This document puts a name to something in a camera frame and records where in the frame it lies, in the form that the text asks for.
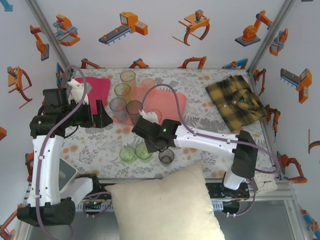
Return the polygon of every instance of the dark plastic cup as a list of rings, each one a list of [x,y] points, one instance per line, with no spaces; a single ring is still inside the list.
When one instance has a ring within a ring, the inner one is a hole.
[[[163,164],[170,164],[175,159],[175,154],[172,150],[166,149],[163,152],[159,152],[159,160]]]
[[[110,101],[109,107],[119,122],[124,123],[128,120],[126,111],[126,100],[122,97],[115,97]]]
[[[129,115],[129,118],[131,119],[131,122],[136,125],[137,122],[140,119],[140,113],[139,110],[142,108],[142,103],[137,101],[137,100],[133,100],[128,102],[128,104],[126,105],[126,112]]]

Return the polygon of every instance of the cartoon machine print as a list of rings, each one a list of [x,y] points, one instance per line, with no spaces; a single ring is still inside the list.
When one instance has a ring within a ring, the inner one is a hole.
[[[269,123],[271,120],[271,114],[273,114],[273,122],[272,122],[272,129],[274,132],[274,142],[276,142],[276,136],[278,132],[278,121],[281,115],[281,112],[276,108],[271,108],[270,104],[265,106],[265,109],[269,112],[269,116],[266,117],[266,122]]]
[[[5,130],[3,127],[0,127],[0,141],[4,139],[7,136],[7,130]]]
[[[25,70],[21,69],[18,66],[15,68],[12,68],[11,66],[9,66],[7,68],[7,72],[8,72],[8,87],[11,87],[14,85],[14,88],[11,89],[9,91],[9,93],[12,93],[13,91],[17,90],[21,94],[23,99],[26,100],[26,102],[19,107],[19,109],[20,109],[24,105],[26,105],[27,103],[32,101],[32,98],[28,98],[24,93],[24,91],[26,89],[28,89],[32,86],[31,80],[30,80],[28,74],[25,72]],[[22,84],[22,77],[23,76],[25,76],[25,78],[29,84],[29,86],[27,86],[25,88],[23,87],[23,84]]]
[[[313,238],[313,240],[320,240],[319,223],[317,223],[306,210],[302,209],[301,214],[303,216],[304,221],[310,227],[310,230],[312,231],[312,235],[316,237],[316,238]]]
[[[30,25],[30,32],[31,34],[34,35],[36,42],[36,48],[38,49],[38,51],[40,52],[40,59],[41,61],[44,61],[46,59],[49,58],[49,43],[44,44],[41,40],[41,38],[39,37],[38,33],[42,33],[40,27],[33,27],[32,25]]]
[[[284,31],[279,31],[278,36],[273,40],[271,46],[269,47],[269,52],[274,56],[278,56],[279,52],[284,48],[287,38],[288,28],[286,28]]]
[[[62,88],[62,74],[64,73],[64,70],[60,66],[60,64],[57,62],[56,63],[56,72],[55,72],[55,78],[56,78],[56,85],[60,89]]]
[[[261,71],[255,70],[255,73],[253,74],[253,79],[255,83],[259,82],[260,76],[262,75],[262,87],[259,93],[259,96],[265,92],[265,83],[266,83],[266,69],[262,69]]]
[[[188,43],[189,35],[192,35],[199,40],[205,39],[205,37],[207,36],[207,34],[210,30],[210,23],[209,23],[210,19],[204,15],[204,11],[199,9],[198,11],[195,11],[194,14],[186,16],[184,18],[184,20],[187,21],[189,24],[186,24],[186,23],[179,20],[179,23],[181,23],[182,25],[184,25],[186,27],[183,41],[180,40],[179,38],[173,36],[173,38],[175,40],[178,40],[179,42],[181,42],[187,46],[190,46],[190,44]],[[197,30],[201,27],[205,27],[205,30],[201,36],[197,36],[197,35],[193,34],[193,32],[195,30]]]
[[[248,58],[241,59],[239,61],[233,61],[223,66],[223,69],[245,69],[248,63]]]
[[[308,153],[310,154],[311,149],[316,146],[320,146],[320,140],[310,142],[310,129],[308,131]]]
[[[204,57],[190,57],[190,58],[184,60],[183,64],[181,66],[179,66],[178,69],[186,69],[188,63],[190,63],[190,62],[199,62],[199,65],[197,68],[202,69],[204,67],[206,61],[207,61],[206,56],[204,56]]]
[[[272,21],[269,18],[267,18],[265,10],[258,13],[255,16],[255,18],[256,18],[256,21],[254,25],[247,26],[243,31],[243,36],[237,37],[235,39],[235,41],[238,44],[246,47],[246,46],[255,44],[257,42],[260,42],[261,39],[257,37],[257,32],[259,31],[261,23],[264,23],[265,25],[267,25],[267,29],[269,30],[272,24]]]
[[[5,12],[12,12],[14,10],[14,6],[8,0],[0,0],[0,3],[3,5]]]
[[[279,152],[277,152],[276,155],[279,159],[281,171],[283,174],[286,174],[286,167],[288,167],[290,164],[294,164],[299,173],[299,176],[289,178],[288,180],[290,180],[294,184],[305,184],[308,181],[308,179],[304,175],[304,172],[302,171],[299,161],[296,158],[288,157],[288,155],[286,154],[281,155]]]
[[[93,63],[92,61],[89,61],[88,59],[83,58],[81,60],[81,67],[80,68],[81,69],[86,69],[88,65],[91,66],[91,67],[94,67],[95,69],[104,69],[104,67],[100,67],[99,65]]]
[[[67,17],[58,14],[56,19],[53,26],[56,28],[57,32],[54,35],[61,45],[70,47],[80,41],[78,29],[72,26],[71,21]]]
[[[99,38],[99,42],[103,44],[114,43],[115,40],[127,33],[133,34],[135,32],[145,36],[148,34],[148,25],[138,20],[138,16],[132,12],[124,11],[120,13],[121,25],[111,32]]]
[[[295,86],[295,89],[299,92],[299,103],[303,104],[309,97],[309,86],[312,84],[310,70],[306,68],[300,76],[297,76],[281,68],[280,76],[285,82],[288,82],[291,86]]]
[[[136,66],[138,66],[141,69],[148,69],[149,68],[149,65],[145,64],[141,58],[139,58],[136,61],[133,61],[133,63],[130,65],[129,68],[134,69]]]

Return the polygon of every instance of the plaid shirt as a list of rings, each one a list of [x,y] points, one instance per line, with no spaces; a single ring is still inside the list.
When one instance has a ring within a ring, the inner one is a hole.
[[[269,115],[241,75],[230,76],[205,89],[232,132]]]

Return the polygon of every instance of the table surface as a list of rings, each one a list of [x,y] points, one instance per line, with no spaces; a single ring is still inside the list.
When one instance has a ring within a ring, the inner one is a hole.
[[[109,102],[116,97],[114,87],[121,82],[120,73],[124,69],[83,69],[87,77],[108,78],[111,80],[107,99],[106,112],[112,117]],[[220,116],[217,108],[211,102],[205,87],[209,84],[224,80],[231,75],[248,76],[243,69],[134,69],[137,82],[145,78],[155,79],[157,84],[169,84],[178,93],[186,96],[187,102],[184,119],[194,128],[229,134],[230,130]],[[66,130],[66,135],[75,128]],[[174,161],[169,165],[162,165],[158,153],[155,152],[147,162],[136,159],[134,162],[124,162],[119,157],[123,146],[135,148],[143,139],[131,133],[131,126],[113,123],[105,128],[82,128],[64,140],[61,157],[75,166],[80,173],[95,173],[99,178],[162,178],[168,174],[191,165],[197,160],[202,162],[204,176],[222,178],[225,171],[232,165],[231,159],[225,159],[214,152],[205,152],[193,148],[171,148],[175,154]],[[255,143],[266,148],[266,142],[259,121],[241,130],[248,131]],[[256,167],[271,171],[270,158],[259,151]]]

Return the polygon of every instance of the cushion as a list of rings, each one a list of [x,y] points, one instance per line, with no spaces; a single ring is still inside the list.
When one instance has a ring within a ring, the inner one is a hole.
[[[196,161],[163,179],[106,186],[121,240],[224,240]]]

